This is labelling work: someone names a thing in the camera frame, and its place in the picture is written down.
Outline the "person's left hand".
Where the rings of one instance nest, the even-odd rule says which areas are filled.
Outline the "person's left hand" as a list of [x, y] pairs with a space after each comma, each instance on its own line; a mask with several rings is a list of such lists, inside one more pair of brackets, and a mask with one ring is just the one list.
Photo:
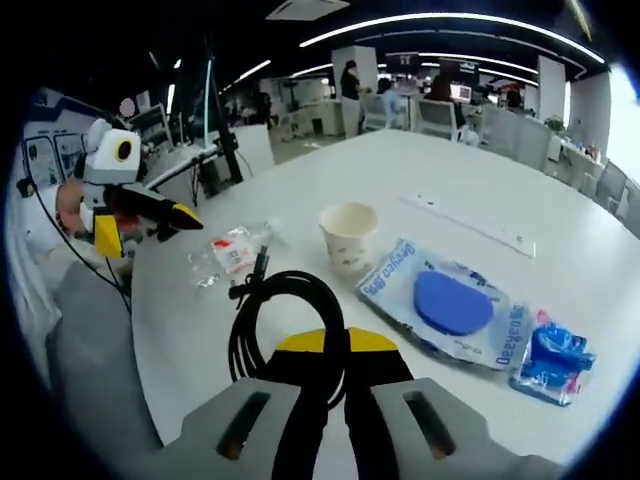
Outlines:
[[55, 210], [59, 224], [70, 234], [87, 233], [81, 218], [81, 204], [84, 198], [83, 184], [70, 179], [61, 184], [56, 193]]

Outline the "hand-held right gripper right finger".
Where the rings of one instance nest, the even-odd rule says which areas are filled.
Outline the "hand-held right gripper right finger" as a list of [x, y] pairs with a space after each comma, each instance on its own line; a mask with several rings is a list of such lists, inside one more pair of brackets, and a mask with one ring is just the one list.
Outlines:
[[397, 346], [352, 327], [345, 422], [361, 479], [553, 479], [554, 462], [494, 441], [486, 419], [431, 378], [414, 378]]

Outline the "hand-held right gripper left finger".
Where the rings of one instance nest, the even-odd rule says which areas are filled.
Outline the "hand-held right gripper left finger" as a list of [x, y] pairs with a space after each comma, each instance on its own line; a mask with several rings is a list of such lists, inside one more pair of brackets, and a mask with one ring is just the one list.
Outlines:
[[309, 479], [346, 363], [346, 331], [286, 339], [256, 378], [188, 414], [164, 449], [167, 479]]

